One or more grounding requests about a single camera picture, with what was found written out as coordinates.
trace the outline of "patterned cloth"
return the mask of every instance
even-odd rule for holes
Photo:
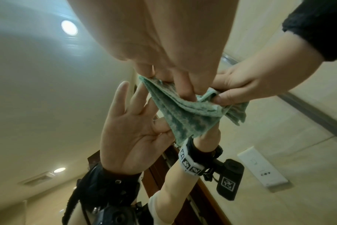
[[[143,76],[139,79],[163,113],[179,145],[190,136],[195,138],[206,133],[224,115],[237,126],[239,122],[245,122],[248,102],[225,107],[215,105],[210,100],[219,92],[212,88],[203,96],[197,95],[197,102],[189,102],[178,96],[173,83]]]

